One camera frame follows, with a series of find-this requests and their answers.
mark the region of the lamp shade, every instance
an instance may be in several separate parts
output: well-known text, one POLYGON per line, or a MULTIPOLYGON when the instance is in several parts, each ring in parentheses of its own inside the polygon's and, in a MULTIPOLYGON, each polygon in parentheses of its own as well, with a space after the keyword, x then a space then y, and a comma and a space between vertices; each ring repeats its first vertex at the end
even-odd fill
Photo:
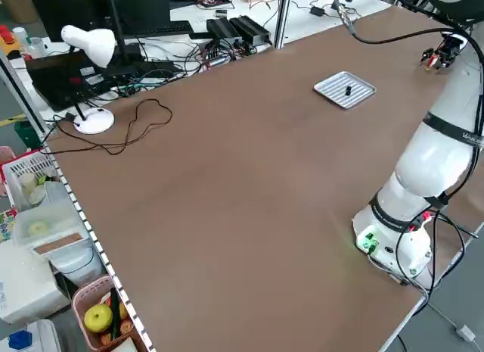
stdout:
POLYGON ((62 40, 68 45, 82 49, 95 65, 106 68, 114 54, 116 40, 109 29, 94 29, 86 32, 72 25, 62 28, 62 40))

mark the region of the floor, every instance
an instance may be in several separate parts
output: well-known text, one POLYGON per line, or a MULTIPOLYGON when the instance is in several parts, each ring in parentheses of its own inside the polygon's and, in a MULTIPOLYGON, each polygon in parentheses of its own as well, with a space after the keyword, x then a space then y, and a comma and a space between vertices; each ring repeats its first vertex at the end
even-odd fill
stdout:
MULTIPOLYGON (((0 5, 0 24, 7 24, 10 28, 16 26, 15 23, 11 22, 2 5, 0 5)), ((25 27, 31 36, 45 35, 40 22, 25 27)), ((0 98, 2 99, 0 119, 20 113, 18 105, 2 83, 0 83, 0 98)), ((25 146, 18 138, 13 126, 0 128, 0 145, 12 147, 16 154, 25 151, 25 146)), ((5 210, 8 207, 8 200, 0 198, 0 210, 5 210)), ((456 324, 465 324, 470 327, 476 335, 476 342, 484 350, 484 274, 481 267, 483 264, 484 241, 477 240, 469 246, 464 262, 435 291, 432 303, 456 324)), ((63 345, 63 351, 80 352, 87 350, 72 310, 60 313, 54 316, 52 320, 63 345)), ((9 326, 0 320, 0 338, 4 338, 14 330, 14 326, 9 326)), ((425 309, 419 316, 413 318, 403 329, 401 336, 409 352, 478 351, 475 346, 456 337, 451 323, 430 308, 425 309)), ((388 351, 404 352, 405 350, 397 339, 388 351)))

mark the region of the white basket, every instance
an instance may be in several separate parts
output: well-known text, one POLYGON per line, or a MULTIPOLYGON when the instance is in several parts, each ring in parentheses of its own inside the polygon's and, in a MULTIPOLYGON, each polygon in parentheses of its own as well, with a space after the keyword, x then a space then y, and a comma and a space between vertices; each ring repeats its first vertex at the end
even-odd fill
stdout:
POLYGON ((3 164, 2 181, 7 189, 11 206, 15 207, 18 212, 32 208, 22 192, 22 185, 19 181, 19 177, 26 173, 35 174, 37 179, 56 174, 54 165, 48 156, 39 151, 31 151, 3 164))

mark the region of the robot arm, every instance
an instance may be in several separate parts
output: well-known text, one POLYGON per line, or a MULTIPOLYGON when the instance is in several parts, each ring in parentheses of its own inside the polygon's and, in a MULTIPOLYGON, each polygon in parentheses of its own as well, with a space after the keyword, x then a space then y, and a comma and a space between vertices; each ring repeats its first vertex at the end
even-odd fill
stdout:
MULTIPOLYGON (((479 23, 484 20, 484 0, 430 2, 461 26, 478 23, 473 39, 484 48, 484 23, 479 23)), ((424 228, 432 214, 424 211, 455 185, 466 170, 467 174, 472 173, 482 147, 466 142, 465 136, 451 137, 433 126, 433 120, 441 120, 473 139, 482 140, 483 124, 478 125, 482 112, 482 58, 468 45, 453 59, 445 90, 418 127, 394 174, 353 219, 358 248, 405 278, 418 276, 433 255, 424 228)))

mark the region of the black cable bundle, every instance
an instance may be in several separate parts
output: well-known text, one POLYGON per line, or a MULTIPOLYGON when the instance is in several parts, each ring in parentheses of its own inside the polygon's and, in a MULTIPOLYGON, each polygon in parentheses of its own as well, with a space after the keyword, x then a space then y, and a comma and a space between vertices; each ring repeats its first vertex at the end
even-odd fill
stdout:
POLYGON ((58 115, 54 115, 54 125, 52 126, 50 131, 47 133, 47 135, 44 137, 44 139, 42 140, 41 147, 45 144, 45 142, 48 140, 49 136, 53 133, 53 131, 55 129, 59 129, 60 132, 62 132, 66 136, 69 136, 70 138, 80 140, 81 142, 85 142, 87 144, 90 144, 91 146, 87 147, 87 148, 66 149, 66 150, 53 151, 53 152, 50 152, 50 153, 41 150, 40 153, 46 154, 46 155, 54 155, 54 154, 63 154, 63 153, 77 153, 77 152, 82 152, 82 151, 91 151, 91 150, 101 148, 101 149, 105 150, 109 155, 119 155, 119 154, 123 153, 128 146, 135 144, 136 142, 139 142, 140 140, 142 140, 152 130, 158 129, 161 126, 168 124, 172 120, 172 118, 173 118, 173 112, 169 107, 161 104, 160 101, 158 101, 156 98, 147 98, 143 101, 140 101, 136 105, 135 118, 133 120, 129 121, 128 129, 126 130, 126 136, 125 136, 124 142, 101 144, 101 143, 97 143, 97 142, 92 142, 88 139, 84 139, 84 138, 81 138, 80 136, 76 136, 74 134, 67 132, 66 130, 64 130, 62 128, 61 123, 64 122, 64 121, 69 121, 69 120, 66 117, 60 117, 58 115), (150 101, 156 102, 156 104, 159 107, 168 111, 168 119, 161 122, 161 123, 150 123, 149 125, 146 126, 144 131, 139 136, 137 136, 134 139, 130 139, 129 136, 131 135, 132 126, 136 123, 136 121, 138 121, 138 111, 139 111, 140 106, 142 106, 143 104, 150 102, 150 101))
MULTIPOLYGON (((482 50, 479 47, 478 43, 476 42, 476 40, 474 40, 474 38, 472 38, 472 36, 468 32, 466 32, 466 30, 464 28, 460 27, 459 24, 454 23, 451 20, 442 19, 441 16, 439 16, 437 14, 434 14, 434 13, 431 13, 429 11, 425 11, 424 9, 421 9, 421 8, 413 5, 412 3, 407 2, 406 0, 399 0, 399 1, 406 8, 410 8, 412 11, 416 11, 416 12, 425 14, 428 17, 433 18, 434 20, 437 20, 437 21, 440 21, 440 22, 442 22, 442 23, 444 23, 446 25, 449 25, 450 28, 435 28, 435 29, 421 30, 421 31, 418 31, 418 32, 415 32, 415 33, 409 33, 409 34, 406 34, 404 36, 397 36, 395 38, 390 38, 390 39, 367 40, 367 39, 363 39, 363 38, 359 37, 356 34, 355 28, 352 25, 352 23, 349 20, 345 20, 343 18, 343 15, 341 17, 341 21, 343 22, 343 25, 345 25, 347 27, 347 29, 349 30, 349 32, 352 34, 352 36, 356 40, 358 40, 358 41, 360 41, 360 42, 362 42, 364 44, 369 44, 369 45, 380 45, 380 44, 392 43, 392 42, 397 42, 397 41, 400 41, 400 40, 403 40, 403 39, 412 38, 412 37, 415 37, 415 36, 421 36, 423 34, 429 34, 429 33, 454 33, 454 34, 458 34, 460 36, 463 36, 465 39, 467 39, 468 42, 469 42, 469 44, 473 47, 474 51, 477 53, 477 57, 479 58, 479 64, 480 64, 480 68, 481 68, 481 93, 480 93, 480 96, 479 96, 479 101, 478 101, 478 105, 477 105, 477 109, 476 109, 476 117, 475 117, 475 121, 474 121, 474 131, 473 131, 474 134, 480 136, 482 134, 482 130, 483 130, 483 127, 484 127, 484 116, 483 116, 483 108, 482 108, 483 105, 484 105, 484 103, 483 103, 483 99, 484 99, 484 81, 482 81, 482 74, 484 73, 484 54, 482 53, 482 50)), ((470 23, 468 22, 468 23, 466 23, 466 25, 467 25, 466 27, 468 28, 469 25, 474 24, 474 22, 470 22, 470 23)), ((480 150, 478 148, 474 148, 473 149, 473 155, 472 155, 472 158, 471 158, 469 167, 467 168, 466 176, 464 177, 464 179, 461 182, 461 184, 453 192, 451 192, 448 195, 448 199, 449 200, 451 200, 465 186, 465 184, 467 183, 467 181, 469 180, 469 178, 472 176, 474 170, 476 169, 477 163, 479 161, 479 153, 480 153, 480 150)), ((395 249, 396 261, 397 261, 397 264, 399 266, 400 272, 405 277, 405 279, 406 279, 407 282, 410 282, 412 285, 414 285, 414 286, 416 286, 418 288, 421 288, 421 287, 419 285, 416 285, 415 282, 406 275, 405 271, 403 270, 403 268, 402 268, 402 266, 400 264, 400 260, 399 260, 399 245, 400 245, 400 243, 402 241, 403 235, 405 233, 407 233, 407 232, 410 232, 410 227, 411 227, 412 223, 417 218, 419 218, 420 216, 422 216, 425 212, 431 211, 431 208, 432 208, 431 206, 425 208, 417 216, 415 216, 410 222, 407 223, 407 225, 405 227, 405 231, 403 233, 401 233, 400 236, 399 236, 399 239, 398 239, 398 241, 396 243, 396 249, 395 249)), ((455 263, 453 263, 447 269, 447 271, 445 271, 445 273, 443 274, 441 280, 443 278, 445 278, 446 276, 448 276, 457 267, 457 265, 464 259, 465 251, 466 251, 466 245, 464 243, 464 238, 462 236, 462 232, 459 229, 459 227, 457 227, 457 225, 448 216, 442 214, 440 210, 434 210, 432 212, 434 212, 434 218, 433 218, 433 265, 432 265, 433 271, 432 271, 432 284, 430 286, 430 289, 428 290, 428 295, 427 295, 426 301, 423 303, 423 305, 420 307, 420 309, 417 312, 415 312, 414 315, 419 314, 428 305, 429 300, 430 300, 430 296, 432 295, 433 290, 436 287, 436 242, 437 242, 436 223, 437 223, 437 220, 444 220, 445 222, 447 222, 448 224, 450 224, 451 226, 453 226, 454 229, 455 229, 455 231, 456 231, 456 233, 458 234, 459 241, 461 243, 461 255, 455 261, 455 263)))

